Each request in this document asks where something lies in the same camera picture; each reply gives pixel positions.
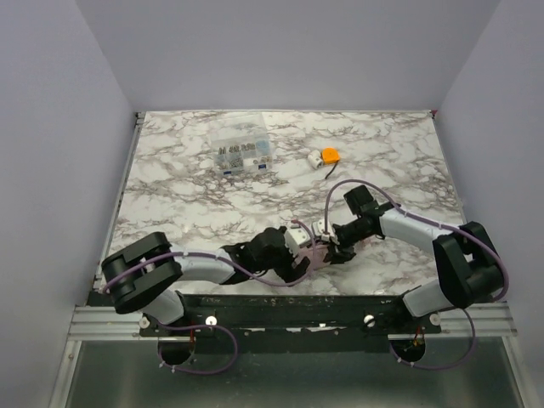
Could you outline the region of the pink folding umbrella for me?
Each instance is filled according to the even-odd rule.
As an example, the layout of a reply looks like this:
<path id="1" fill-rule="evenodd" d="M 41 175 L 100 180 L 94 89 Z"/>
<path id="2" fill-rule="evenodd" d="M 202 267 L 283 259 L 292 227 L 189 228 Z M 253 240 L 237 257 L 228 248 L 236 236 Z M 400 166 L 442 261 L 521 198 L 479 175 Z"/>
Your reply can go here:
<path id="1" fill-rule="evenodd" d="M 327 242 L 318 241 L 316 244 L 316 249 L 313 250 L 312 247 L 304 248 L 297 257 L 308 256 L 310 258 L 310 267 L 309 270 L 317 271 L 319 269 L 324 269 L 330 265 L 344 264 L 344 263 L 325 263 L 325 255 L 327 252 Z M 361 241 L 355 244 L 354 249 L 356 255 L 360 252 L 366 244 Z"/>

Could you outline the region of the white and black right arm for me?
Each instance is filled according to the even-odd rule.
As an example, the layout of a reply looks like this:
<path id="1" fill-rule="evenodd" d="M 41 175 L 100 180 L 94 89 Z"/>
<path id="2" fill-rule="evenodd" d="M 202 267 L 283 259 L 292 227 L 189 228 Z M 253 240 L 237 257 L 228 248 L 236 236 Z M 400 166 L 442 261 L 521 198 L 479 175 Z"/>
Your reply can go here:
<path id="1" fill-rule="evenodd" d="M 474 303 L 502 298 L 509 285 L 506 267 L 485 227 L 475 221 L 455 225 L 406 211 L 383 193 L 380 204 L 360 181 L 343 195 L 354 220 L 331 224 L 331 196 L 326 198 L 325 230 L 344 260 L 354 247 L 369 238 L 392 239 L 425 254 L 434 261 L 436 277 L 399 296 L 398 315 L 419 318 L 448 309 L 465 309 Z"/>

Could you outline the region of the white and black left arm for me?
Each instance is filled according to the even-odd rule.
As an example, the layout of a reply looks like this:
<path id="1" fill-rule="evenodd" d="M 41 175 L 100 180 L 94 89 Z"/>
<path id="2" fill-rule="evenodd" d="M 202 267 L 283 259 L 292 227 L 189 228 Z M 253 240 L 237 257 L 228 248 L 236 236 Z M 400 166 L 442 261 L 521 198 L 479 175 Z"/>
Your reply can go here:
<path id="1" fill-rule="evenodd" d="M 177 281 L 294 286 L 311 273 L 316 255 L 315 237 L 302 223 L 267 228 L 216 251 L 175 248 L 163 232 L 154 232 L 102 261 L 103 291 L 119 315 L 140 312 L 169 325 L 185 315 L 184 300 L 172 289 Z"/>

